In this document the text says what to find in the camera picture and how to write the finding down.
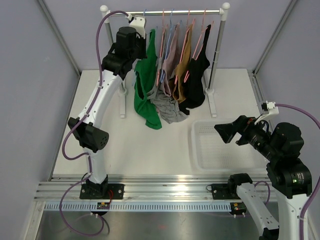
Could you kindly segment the green tank top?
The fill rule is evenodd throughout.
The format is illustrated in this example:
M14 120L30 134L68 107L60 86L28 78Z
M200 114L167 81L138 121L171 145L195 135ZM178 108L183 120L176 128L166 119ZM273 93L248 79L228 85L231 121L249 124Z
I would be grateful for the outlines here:
M148 46L146 49L146 56L139 60L134 69L135 84L134 84L134 101L133 106L135 112L145 119L145 125L153 130L162 128L161 120L158 115L156 106L151 103L148 98L148 93L153 90L155 86L158 60L156 54L156 30L150 30Z

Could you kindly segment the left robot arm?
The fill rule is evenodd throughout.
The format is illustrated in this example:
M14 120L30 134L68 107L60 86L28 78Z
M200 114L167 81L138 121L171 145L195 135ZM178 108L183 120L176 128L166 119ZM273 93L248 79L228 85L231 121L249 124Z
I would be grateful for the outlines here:
M87 179L81 186L80 199L110 199L115 185L109 185L103 149L109 133L101 129L106 109L133 68L137 59L146 58L146 30L144 27L123 26L116 34L116 41L102 58L101 75L94 92L78 117L70 117L68 126L88 162Z

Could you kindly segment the pink hanger of grey top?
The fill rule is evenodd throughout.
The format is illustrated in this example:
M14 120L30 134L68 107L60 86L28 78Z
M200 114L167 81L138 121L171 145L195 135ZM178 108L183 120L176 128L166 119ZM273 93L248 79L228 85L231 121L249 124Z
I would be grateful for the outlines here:
M156 86L159 86L160 83L160 74L162 71L162 65L164 61L164 50L165 50L165 39L168 25L165 24L165 10L162 10L162 30L161 30L161 42L159 49L159 57L157 60L157 72L156 72Z

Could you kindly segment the grey tank top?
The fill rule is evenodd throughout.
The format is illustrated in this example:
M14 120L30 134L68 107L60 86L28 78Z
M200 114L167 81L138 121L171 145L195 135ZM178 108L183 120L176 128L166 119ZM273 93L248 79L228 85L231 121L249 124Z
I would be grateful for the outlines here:
M178 102L171 96L167 96L157 85L158 72L161 70L162 58L156 60L156 73L152 89L147 93L147 99L156 107L156 112L160 114L163 120L168 124L178 123L186 120L188 116L180 111Z

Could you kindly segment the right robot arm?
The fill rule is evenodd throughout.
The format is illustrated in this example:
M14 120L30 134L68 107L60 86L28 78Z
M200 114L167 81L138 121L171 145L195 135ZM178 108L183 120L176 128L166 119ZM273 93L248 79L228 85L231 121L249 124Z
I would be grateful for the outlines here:
M247 173L233 174L227 182L227 193L240 198L254 220L261 240L302 240L307 237L303 220L304 205L312 195L312 175L300 160L304 145L299 127L280 122L273 132L264 130L256 118L239 116L235 121L214 126L223 142L228 144L236 134L238 146L251 145L268 160L267 176L275 190L279 220L275 220L256 193Z

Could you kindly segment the blue wire hanger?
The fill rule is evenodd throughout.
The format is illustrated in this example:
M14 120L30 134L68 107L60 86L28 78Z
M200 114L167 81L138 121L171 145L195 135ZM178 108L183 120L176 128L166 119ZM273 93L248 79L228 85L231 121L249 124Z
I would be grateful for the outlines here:
M131 12L132 16L144 16L147 23L147 16L155 15L154 11L143 11L143 12Z

